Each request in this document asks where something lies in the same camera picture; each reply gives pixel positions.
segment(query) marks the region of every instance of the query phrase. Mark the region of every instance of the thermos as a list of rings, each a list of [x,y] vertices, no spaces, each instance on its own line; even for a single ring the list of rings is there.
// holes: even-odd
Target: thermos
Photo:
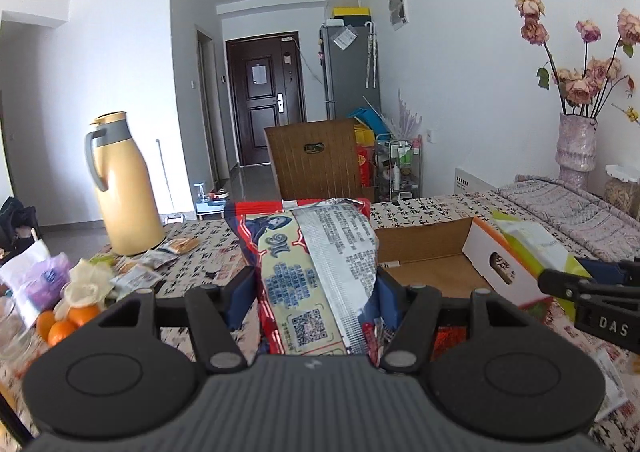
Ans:
[[[91,125],[95,130],[84,139],[84,154],[111,247],[120,255],[145,252],[162,242],[164,229],[127,113],[110,112]]]

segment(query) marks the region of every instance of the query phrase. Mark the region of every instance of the gray refrigerator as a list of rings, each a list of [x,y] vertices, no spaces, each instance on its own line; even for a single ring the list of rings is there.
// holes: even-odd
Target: gray refrigerator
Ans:
[[[367,97],[371,105],[380,112],[380,74],[376,89],[370,74],[367,79],[367,45],[369,28],[354,27],[356,39],[346,49],[341,49],[332,37],[344,30],[343,26],[322,26],[320,28],[321,63],[324,70],[324,96],[326,117],[339,120],[360,107],[367,107]]]

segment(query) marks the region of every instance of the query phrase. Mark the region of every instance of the front door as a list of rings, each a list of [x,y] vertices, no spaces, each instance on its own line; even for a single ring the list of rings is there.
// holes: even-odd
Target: front door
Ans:
[[[242,165],[269,162],[265,127],[304,121],[297,33],[226,44]]]

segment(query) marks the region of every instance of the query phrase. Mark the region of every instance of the metal rack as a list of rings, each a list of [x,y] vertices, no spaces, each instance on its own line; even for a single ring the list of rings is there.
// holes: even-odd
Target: metal rack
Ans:
[[[376,202],[401,201],[422,196],[422,143],[420,138],[393,140],[376,137],[374,154]]]

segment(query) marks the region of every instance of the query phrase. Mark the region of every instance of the qr code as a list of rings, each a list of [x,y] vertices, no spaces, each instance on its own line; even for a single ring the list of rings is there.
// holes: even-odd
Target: qr code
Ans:
[[[313,309],[293,317],[291,323],[299,347],[318,342],[327,336],[319,309]]]

